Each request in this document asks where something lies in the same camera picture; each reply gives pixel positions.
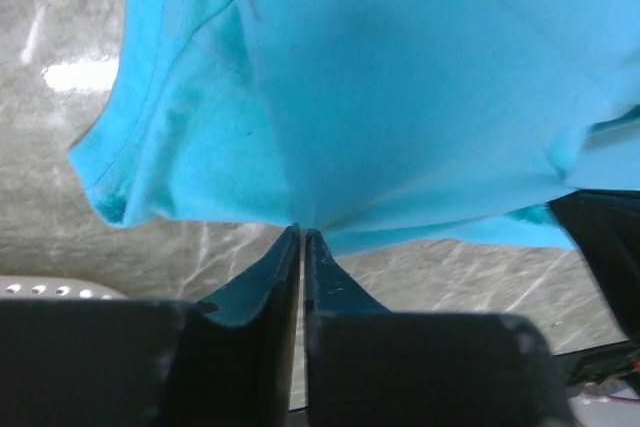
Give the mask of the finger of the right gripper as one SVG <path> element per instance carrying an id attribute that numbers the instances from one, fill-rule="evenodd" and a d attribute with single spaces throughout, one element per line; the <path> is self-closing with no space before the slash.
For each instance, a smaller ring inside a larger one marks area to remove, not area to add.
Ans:
<path id="1" fill-rule="evenodd" d="M 639 342 L 639 193 L 580 190 L 549 203 L 586 260 L 621 332 Z"/>

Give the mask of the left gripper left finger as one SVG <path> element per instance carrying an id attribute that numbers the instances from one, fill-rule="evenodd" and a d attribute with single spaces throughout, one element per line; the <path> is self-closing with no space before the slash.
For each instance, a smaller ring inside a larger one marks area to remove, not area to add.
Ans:
<path id="1" fill-rule="evenodd" d="M 300 233 L 212 294 L 1 304 L 5 426 L 281 426 Z"/>

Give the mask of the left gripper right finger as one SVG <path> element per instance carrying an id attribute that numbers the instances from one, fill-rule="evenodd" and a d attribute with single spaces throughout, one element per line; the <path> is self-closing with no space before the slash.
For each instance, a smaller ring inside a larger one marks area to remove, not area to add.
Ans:
<path id="1" fill-rule="evenodd" d="M 537 328 L 510 314 L 398 313 L 305 239 L 307 418 L 313 426 L 571 426 Z"/>

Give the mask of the turquoise t shirt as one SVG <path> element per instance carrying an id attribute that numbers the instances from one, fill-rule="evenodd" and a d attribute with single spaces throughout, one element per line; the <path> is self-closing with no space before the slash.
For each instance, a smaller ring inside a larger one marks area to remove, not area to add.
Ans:
<path id="1" fill-rule="evenodd" d="M 126 0 L 69 160 L 117 227 L 569 249 L 552 200 L 639 186 L 639 0 Z"/>

